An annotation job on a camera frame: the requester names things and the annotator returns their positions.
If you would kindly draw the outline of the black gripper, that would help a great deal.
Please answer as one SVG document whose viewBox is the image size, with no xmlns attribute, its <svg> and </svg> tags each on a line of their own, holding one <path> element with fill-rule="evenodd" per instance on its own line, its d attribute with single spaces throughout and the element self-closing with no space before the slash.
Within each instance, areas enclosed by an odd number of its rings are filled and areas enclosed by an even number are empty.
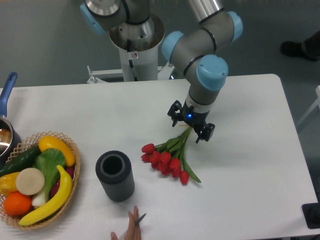
<svg viewBox="0 0 320 240">
<path fill-rule="evenodd" d="M 167 113 L 172 120 L 173 127 L 183 120 L 194 129 L 197 134 L 196 143 L 199 141 L 208 142 L 214 133 L 216 126 L 213 123 L 206 123 L 208 114 L 209 111 L 205 113 L 195 112 L 194 106 L 188 106 L 186 102 L 182 107 L 182 104 L 178 100 L 171 105 Z"/>
</svg>

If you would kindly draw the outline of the person hand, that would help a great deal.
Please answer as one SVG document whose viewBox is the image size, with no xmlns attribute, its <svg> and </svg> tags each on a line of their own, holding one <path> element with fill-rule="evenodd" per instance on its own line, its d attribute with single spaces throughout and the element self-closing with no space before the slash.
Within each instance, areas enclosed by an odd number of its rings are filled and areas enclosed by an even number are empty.
<svg viewBox="0 0 320 240">
<path fill-rule="evenodd" d="M 111 240 L 141 240 L 142 233 L 140 225 L 135 227 L 135 221 L 140 217 L 139 208 L 134 206 L 133 212 L 128 212 L 129 222 L 125 233 L 121 236 L 117 236 L 115 232 L 110 233 Z"/>
</svg>

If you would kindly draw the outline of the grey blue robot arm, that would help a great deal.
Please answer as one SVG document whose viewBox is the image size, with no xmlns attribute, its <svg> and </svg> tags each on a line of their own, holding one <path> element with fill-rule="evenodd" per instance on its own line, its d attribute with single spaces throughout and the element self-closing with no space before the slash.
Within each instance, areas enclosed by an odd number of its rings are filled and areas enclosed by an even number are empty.
<svg viewBox="0 0 320 240">
<path fill-rule="evenodd" d="M 209 141 L 215 125 L 206 118 L 224 86 L 229 67 L 216 51 L 243 32 L 241 18 L 225 11 L 219 0 L 189 2 L 199 29 L 189 35 L 165 34 L 164 24 L 151 13 L 147 0 L 85 0 L 80 12 L 97 34 L 108 33 L 118 48 L 126 82 L 157 80 L 158 54 L 190 83 L 184 103 L 176 101 L 168 115 L 190 125 L 198 140 Z"/>
</svg>

